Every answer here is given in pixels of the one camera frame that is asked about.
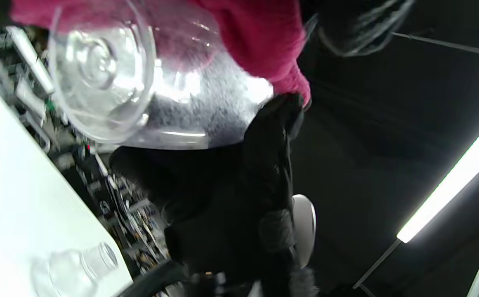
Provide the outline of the person's left hand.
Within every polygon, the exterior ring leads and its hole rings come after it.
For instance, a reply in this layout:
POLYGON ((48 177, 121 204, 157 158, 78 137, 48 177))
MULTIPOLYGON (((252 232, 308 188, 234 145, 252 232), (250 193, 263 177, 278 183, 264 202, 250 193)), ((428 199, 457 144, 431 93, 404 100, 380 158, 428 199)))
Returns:
POLYGON ((304 115, 300 94, 276 96, 243 141, 207 150, 121 146, 111 170, 165 220, 170 259, 122 297, 152 297, 175 283, 184 297, 316 297, 307 267, 315 211, 293 196, 290 143, 304 115))

